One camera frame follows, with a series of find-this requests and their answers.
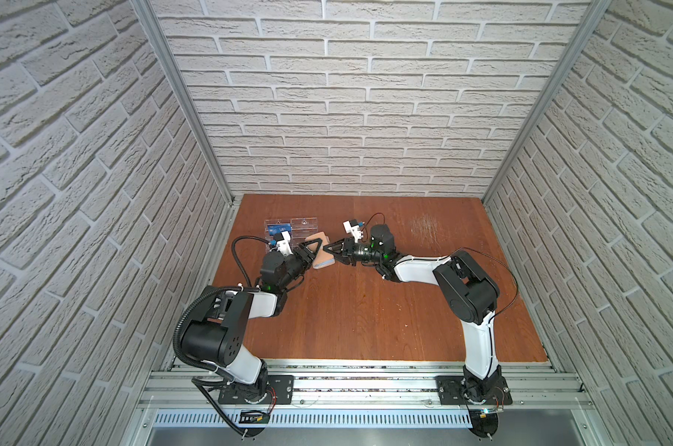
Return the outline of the tan leather card holder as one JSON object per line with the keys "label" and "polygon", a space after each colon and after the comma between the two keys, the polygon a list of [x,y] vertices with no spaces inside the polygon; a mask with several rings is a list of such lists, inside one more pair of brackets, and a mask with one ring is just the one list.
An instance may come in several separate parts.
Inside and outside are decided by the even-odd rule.
{"label": "tan leather card holder", "polygon": [[334,256],[325,252],[325,247],[329,245],[329,237],[324,232],[317,232],[305,239],[308,248],[315,254],[312,262],[313,269],[323,269],[335,264]]}

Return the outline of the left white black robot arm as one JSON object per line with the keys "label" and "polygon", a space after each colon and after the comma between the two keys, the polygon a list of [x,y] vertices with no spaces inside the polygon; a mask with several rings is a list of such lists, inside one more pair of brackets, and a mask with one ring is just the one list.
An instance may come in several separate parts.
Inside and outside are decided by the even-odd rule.
{"label": "left white black robot arm", "polygon": [[304,277],[322,244],[316,238],[290,249],[273,248],[264,256],[256,282],[207,286],[177,323],[172,338],[176,357],[230,385],[265,393],[267,365],[243,345],[248,322],[281,313],[290,284]]}

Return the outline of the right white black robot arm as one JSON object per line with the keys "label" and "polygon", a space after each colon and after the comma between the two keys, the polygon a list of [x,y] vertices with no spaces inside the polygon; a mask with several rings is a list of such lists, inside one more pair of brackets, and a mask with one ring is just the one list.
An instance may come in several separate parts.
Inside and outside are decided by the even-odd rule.
{"label": "right white black robot arm", "polygon": [[448,308],[461,321],[466,345],[463,379],[466,392],[481,401],[502,377],[494,343],[494,319],[500,290],[479,263],[463,249],[449,256],[423,258],[396,249],[386,224],[375,226],[369,240],[349,236],[324,247],[345,265],[375,268],[384,280],[438,286]]}

